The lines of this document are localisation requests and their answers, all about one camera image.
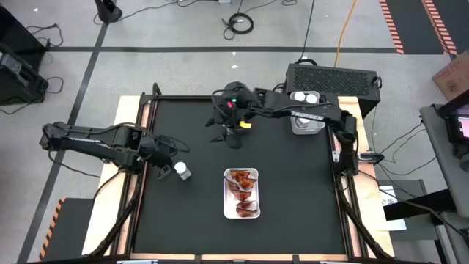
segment gray floor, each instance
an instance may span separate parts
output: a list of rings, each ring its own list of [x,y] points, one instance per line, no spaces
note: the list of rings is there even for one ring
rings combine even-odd
[[[245,1],[247,10],[262,1]],[[268,7],[249,12],[256,26],[251,34],[236,36],[233,41],[222,38],[227,19],[237,9],[233,5],[200,2],[188,8],[176,6],[148,10],[109,26],[103,46],[134,47],[213,47],[213,46],[290,46],[301,47],[309,15],[310,0],[298,1],[294,7],[284,7],[278,1]],[[92,1],[76,4],[60,0],[0,0],[25,26],[48,26],[57,23],[64,36],[64,47],[95,46],[100,26],[94,25],[95,6]],[[124,14],[165,0],[119,0]],[[352,1],[318,0],[315,4],[308,46],[337,45]],[[55,30],[41,33],[59,42]],[[360,0],[344,35],[344,47],[393,48],[391,36],[380,5],[375,0]],[[332,66],[335,53],[307,53],[318,64]],[[48,95],[44,103],[30,106],[12,116],[0,114],[0,150],[9,153],[0,161],[0,255],[3,263],[15,263],[32,222],[41,193],[48,179],[51,162],[37,144],[43,124],[67,122],[78,89],[89,64],[91,53],[50,52],[40,68],[44,77],[61,76],[64,92]],[[284,80],[290,62],[298,52],[181,52],[181,53],[122,53],[101,52],[97,58],[87,91],[78,113],[76,125],[106,127],[114,121],[119,96],[150,92],[158,82],[164,94],[206,95],[230,81],[242,81],[250,87],[272,88]],[[418,110],[431,103],[446,100],[431,77],[448,64],[445,55],[408,56],[399,54],[341,54],[338,67],[376,70],[383,77],[382,102],[377,109],[374,134],[372,115],[365,124],[369,141],[374,137],[376,149],[382,150],[397,136],[409,131],[419,122]],[[59,83],[52,81],[51,87]],[[13,107],[2,107],[11,110]],[[407,172],[415,165],[434,157],[428,137],[423,132],[397,155],[398,164],[386,164],[395,172]],[[77,169],[99,174],[102,164],[96,158],[68,152],[64,163]],[[379,178],[385,175],[377,169]],[[427,191],[444,189],[437,162],[399,179],[423,179]],[[29,261],[37,260],[50,224],[53,209],[62,197],[86,197],[94,194],[97,180],[60,169],[45,209],[45,215],[35,238]],[[406,260],[439,263],[432,243],[403,243],[394,241],[396,254]]]

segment white tray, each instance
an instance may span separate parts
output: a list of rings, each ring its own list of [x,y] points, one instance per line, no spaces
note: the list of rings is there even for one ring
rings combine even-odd
[[[232,182],[236,183],[236,180],[232,178],[230,173],[231,170],[244,170],[248,171],[249,178],[257,180],[254,183],[254,186],[250,190],[241,189],[242,191],[251,191],[251,196],[246,199],[246,201],[256,201],[254,202],[249,210],[257,210],[253,216],[249,217],[241,217],[236,212],[236,205],[240,202],[240,200],[236,199],[235,195],[229,190],[228,183],[226,183],[225,179],[223,179],[223,195],[224,195],[224,208],[223,213],[225,217],[228,219],[256,219],[260,216],[261,210],[259,208],[259,172],[257,169],[254,168],[230,168],[224,172],[224,176],[231,180]]]

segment cardboard box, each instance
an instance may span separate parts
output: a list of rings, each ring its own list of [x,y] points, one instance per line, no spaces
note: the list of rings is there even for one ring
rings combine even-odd
[[[433,81],[448,100],[469,89],[469,50],[435,74]]]

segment fried food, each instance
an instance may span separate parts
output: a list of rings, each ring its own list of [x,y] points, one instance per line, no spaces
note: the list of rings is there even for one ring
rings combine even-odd
[[[248,209],[236,208],[236,213],[241,217],[249,217],[255,215],[257,210],[252,211]]]
[[[239,187],[239,185],[235,182],[232,182],[231,180],[228,180],[227,177],[225,177],[225,181],[226,183],[228,183],[228,187],[231,191],[236,191],[236,190],[240,190],[241,187]]]
[[[232,175],[232,178],[235,179],[237,182],[240,181],[239,180],[240,178],[249,176],[248,171],[242,171],[242,170],[237,170],[237,169],[231,170],[230,173]]]
[[[238,190],[231,190],[236,199],[244,202],[244,200],[248,199],[251,196],[250,191],[238,191]]]
[[[236,205],[236,208],[242,208],[242,209],[248,209],[250,206],[256,201],[244,201],[244,202],[239,202]]]
[[[238,180],[238,183],[240,183],[241,187],[243,187],[244,189],[247,189],[247,188],[252,188],[256,181],[257,180],[255,180],[255,179],[249,179],[247,177],[241,177],[240,180]]]

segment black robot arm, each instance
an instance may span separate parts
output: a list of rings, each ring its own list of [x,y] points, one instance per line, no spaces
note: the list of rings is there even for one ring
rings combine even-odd
[[[237,135],[237,131],[242,129],[240,123],[258,115],[267,118],[302,117],[329,125],[341,145],[340,172],[348,175],[358,173],[358,155],[353,147],[357,138],[357,120],[348,111],[332,103],[299,102],[266,89],[256,88],[251,92],[240,82],[214,91],[212,100],[213,117],[206,126],[219,124],[224,127],[223,136],[213,139],[213,142],[225,141],[230,148],[241,148],[243,144]]]
[[[166,176],[164,172],[171,170],[171,157],[179,150],[169,137],[154,136],[133,123],[109,128],[88,128],[63,122],[46,124],[40,145],[49,151],[74,150],[91,155],[112,162],[129,173],[141,172],[144,162],[148,161],[160,168],[161,179]]]

